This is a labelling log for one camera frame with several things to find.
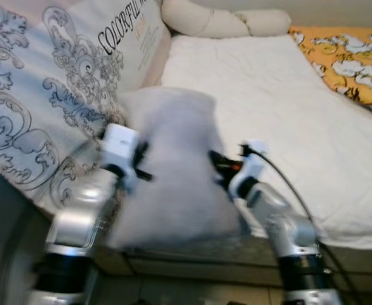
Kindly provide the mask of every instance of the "white pillow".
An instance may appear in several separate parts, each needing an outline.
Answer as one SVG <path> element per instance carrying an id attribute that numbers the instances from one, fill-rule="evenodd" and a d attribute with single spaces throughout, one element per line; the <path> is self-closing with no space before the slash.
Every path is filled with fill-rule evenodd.
<path id="1" fill-rule="evenodd" d="M 156 248 L 249 233 L 209 160 L 209 150 L 223 151 L 215 100 L 167 87 L 122 93 L 120 100 L 149 143 L 139 169 L 154 178 L 127 195 L 107 246 Z"/>
<path id="2" fill-rule="evenodd" d="M 281 10 L 248 10 L 232 13 L 205 8 L 189 0 L 164 0 L 162 19 L 172 29 L 189 36 L 227 38 L 286 34 L 291 19 Z"/>

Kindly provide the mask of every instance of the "orange patterned fabric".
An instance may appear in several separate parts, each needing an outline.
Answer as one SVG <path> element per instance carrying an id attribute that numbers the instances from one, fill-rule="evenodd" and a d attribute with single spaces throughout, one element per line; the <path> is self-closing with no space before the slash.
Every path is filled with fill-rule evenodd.
<path id="1" fill-rule="evenodd" d="M 292 27 L 290 34 L 332 90 L 372 109 L 372 28 Z"/>

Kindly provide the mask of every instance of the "decorative pillow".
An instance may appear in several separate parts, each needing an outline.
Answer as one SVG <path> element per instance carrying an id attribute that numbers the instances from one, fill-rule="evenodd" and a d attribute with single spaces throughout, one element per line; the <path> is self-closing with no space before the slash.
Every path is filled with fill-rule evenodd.
<path id="1" fill-rule="evenodd" d="M 291 19 L 280 10 L 230 12 L 205 8 L 189 0 L 164 0 L 162 19 L 172 29 L 189 36 L 227 38 L 286 34 Z"/>
<path id="2" fill-rule="evenodd" d="M 222 151 L 208 95 L 147 88 L 120 95 L 132 127 L 149 143 L 139 168 L 151 173 L 127 195 L 107 246 L 159 247 L 247 232 L 215 182 L 208 151 Z"/>
<path id="3" fill-rule="evenodd" d="M 372 109 L 372 28 L 293 27 L 291 35 L 332 90 Z"/>
<path id="4" fill-rule="evenodd" d="M 118 91 L 156 83 L 169 46 L 154 1 L 52 4 L 0 5 L 0 173 L 51 214 L 94 167 L 95 135 L 127 124 Z"/>

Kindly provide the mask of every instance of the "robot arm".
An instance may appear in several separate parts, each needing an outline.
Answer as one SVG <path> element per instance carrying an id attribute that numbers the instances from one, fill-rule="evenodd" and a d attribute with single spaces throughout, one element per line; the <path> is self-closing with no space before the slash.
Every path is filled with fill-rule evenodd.
<path id="1" fill-rule="evenodd" d="M 324 267 L 315 227 L 272 186 L 258 181 L 263 165 L 254 151 L 264 154 L 266 147 L 258 141 L 243 145 L 242 162 L 216 152 L 210 158 L 230 196 L 244 199 L 241 215 L 248 223 L 255 218 L 267 233 L 284 285 L 284 305 L 341 304 L 330 287 L 331 271 Z"/>
<path id="2" fill-rule="evenodd" d="M 131 191 L 137 177 L 139 149 L 136 132 L 109 125 L 102 147 L 102 167 L 72 190 L 72 203 L 54 218 L 46 239 L 46 253 L 29 305 L 84 304 L 94 247 L 105 232 L 107 219 L 117 205 L 117 189 Z M 234 199 L 244 199 L 244 209 L 259 221 L 268 234 L 278 259 L 286 291 L 284 305 L 340 305 L 330 289 L 330 272 L 324 268 L 312 223 L 298 215 L 270 185 L 257 178 L 263 164 L 252 149 L 264 153 L 261 142 L 243 146 L 243 161 L 229 160 L 216 152 L 210 158 L 222 176 L 222 184 Z"/>

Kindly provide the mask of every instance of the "white bed sheet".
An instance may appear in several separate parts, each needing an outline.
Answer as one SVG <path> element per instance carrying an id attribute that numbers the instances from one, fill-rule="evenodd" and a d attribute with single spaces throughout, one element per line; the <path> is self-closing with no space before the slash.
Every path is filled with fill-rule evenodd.
<path id="1" fill-rule="evenodd" d="M 324 242 L 372 249 L 372 113 L 328 89 L 290 36 L 174 37 L 162 85 L 217 99 L 216 122 L 230 157 L 246 139 L 268 143 Z M 276 173 L 268 168 L 262 180 L 303 213 Z"/>

